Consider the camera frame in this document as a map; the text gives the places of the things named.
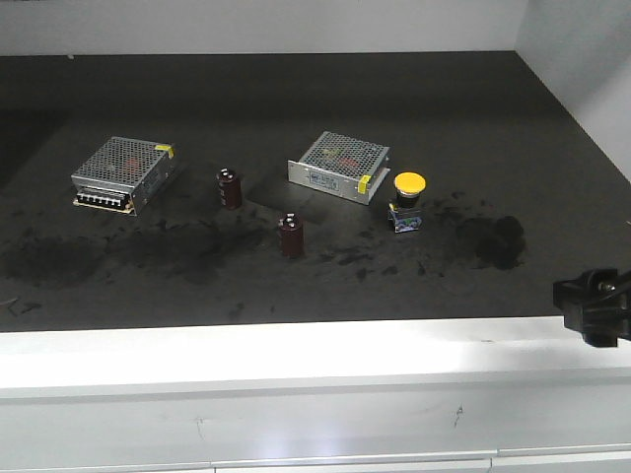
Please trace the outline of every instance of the black tabletop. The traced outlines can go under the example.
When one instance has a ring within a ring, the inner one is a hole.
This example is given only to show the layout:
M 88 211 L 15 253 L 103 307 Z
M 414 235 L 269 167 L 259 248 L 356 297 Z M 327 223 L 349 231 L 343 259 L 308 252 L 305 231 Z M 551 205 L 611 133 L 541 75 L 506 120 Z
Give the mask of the black tabletop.
M 629 182 L 513 52 L 5 57 L 0 122 L 2 331 L 549 315 L 553 281 L 631 266 Z M 324 130 L 390 146 L 369 206 L 287 182 Z M 72 205 L 114 135 L 181 159 L 139 217 Z M 403 170 L 428 187 L 396 235 Z

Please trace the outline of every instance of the power supply unit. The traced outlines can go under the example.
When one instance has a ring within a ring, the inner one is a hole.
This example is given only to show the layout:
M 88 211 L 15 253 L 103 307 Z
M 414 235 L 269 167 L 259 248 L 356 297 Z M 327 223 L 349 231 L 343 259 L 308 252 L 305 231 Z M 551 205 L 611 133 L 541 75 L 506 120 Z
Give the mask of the power supply unit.
M 138 215 L 175 165 L 172 145 L 112 136 L 72 174 L 74 204 Z
M 290 182 L 368 205 L 386 178 L 389 147 L 325 131 L 299 161 Z

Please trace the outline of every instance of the metal mesh cover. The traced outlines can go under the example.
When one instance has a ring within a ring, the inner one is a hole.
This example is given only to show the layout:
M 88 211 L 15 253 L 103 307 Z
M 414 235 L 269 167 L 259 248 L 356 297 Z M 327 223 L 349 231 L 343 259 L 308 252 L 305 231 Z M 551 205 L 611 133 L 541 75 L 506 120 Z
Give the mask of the metal mesh cover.
M 372 175 L 388 147 L 325 131 L 300 159 L 301 163 L 351 178 Z
M 157 144 L 111 137 L 74 175 L 135 186 L 165 153 Z

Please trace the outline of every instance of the capacitor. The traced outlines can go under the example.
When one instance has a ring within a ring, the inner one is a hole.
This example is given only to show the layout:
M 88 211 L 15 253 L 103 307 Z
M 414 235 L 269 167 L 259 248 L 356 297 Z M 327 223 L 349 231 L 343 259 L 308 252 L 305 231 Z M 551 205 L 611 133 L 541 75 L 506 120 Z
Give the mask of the capacitor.
M 223 168 L 217 173 L 219 184 L 219 196 L 221 205 L 228 210 L 235 210 L 241 207 L 241 180 L 232 169 Z
M 285 214 L 278 222 L 283 256 L 296 258 L 305 253 L 303 221 L 296 214 Z
M 403 209 L 411 209 L 416 205 L 420 193 L 427 183 L 425 177 L 416 172 L 402 172 L 394 178 L 396 187 L 396 203 Z

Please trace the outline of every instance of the electrolytic capacitor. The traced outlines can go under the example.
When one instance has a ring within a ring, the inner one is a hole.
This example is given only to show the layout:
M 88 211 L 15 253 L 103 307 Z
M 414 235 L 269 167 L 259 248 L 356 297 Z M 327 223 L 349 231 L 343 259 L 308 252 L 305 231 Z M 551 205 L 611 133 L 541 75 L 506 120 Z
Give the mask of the electrolytic capacitor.
M 219 184 L 219 196 L 221 205 L 228 210 L 235 210 L 241 207 L 241 180 L 232 169 L 223 168 L 217 173 Z
M 296 214 L 285 214 L 278 222 L 280 249 L 283 256 L 296 258 L 305 253 L 303 221 Z

